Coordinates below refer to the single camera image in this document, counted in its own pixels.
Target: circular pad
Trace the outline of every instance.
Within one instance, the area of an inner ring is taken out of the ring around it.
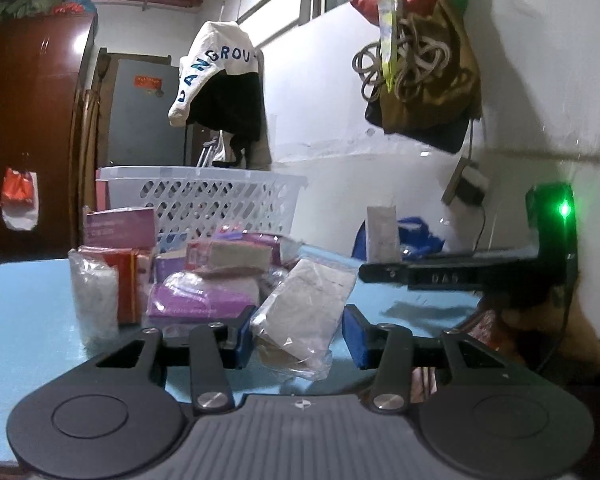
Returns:
[[[44,476],[96,480],[160,460],[185,423],[154,384],[48,384],[21,400],[7,421],[19,462]]]
[[[593,438],[588,410],[547,386],[446,386],[420,411],[434,452],[471,476],[552,478],[573,466]]]
[[[540,404],[510,395],[481,400],[474,407],[474,418],[483,431],[503,438],[533,436],[549,422],[549,415]]]
[[[84,395],[60,404],[52,418],[54,426],[67,436],[98,438],[122,428],[128,411],[115,397]]]

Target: power adapter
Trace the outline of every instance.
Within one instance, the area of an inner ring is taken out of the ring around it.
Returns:
[[[480,207],[488,189],[489,179],[478,171],[477,164],[463,156],[446,186],[442,202],[449,206],[458,197],[468,206]]]

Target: blue plastic bag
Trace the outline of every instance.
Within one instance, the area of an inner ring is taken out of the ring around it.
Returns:
[[[398,220],[398,238],[402,260],[415,260],[427,254],[439,253],[445,241],[429,232],[429,226],[419,216],[409,216]],[[366,228],[362,222],[351,257],[366,262]]]

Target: blue gripper pad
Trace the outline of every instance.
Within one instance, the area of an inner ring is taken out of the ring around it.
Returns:
[[[349,306],[344,308],[342,314],[342,336],[355,365],[361,370],[366,370],[369,366],[369,351],[366,347],[365,327],[360,324]]]
[[[242,370],[251,357],[253,352],[253,336],[249,330],[251,318],[248,318],[244,325],[240,327],[240,333],[238,334],[238,346],[235,348],[235,360],[236,368]]]

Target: metal screw head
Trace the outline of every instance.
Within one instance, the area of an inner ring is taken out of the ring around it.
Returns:
[[[404,406],[404,399],[398,394],[381,394],[374,399],[378,410],[399,410]]]
[[[201,408],[222,408],[229,399],[221,392],[205,392],[196,401]]]
[[[296,402],[294,402],[294,406],[304,411],[311,406],[311,401],[307,399],[296,400]]]

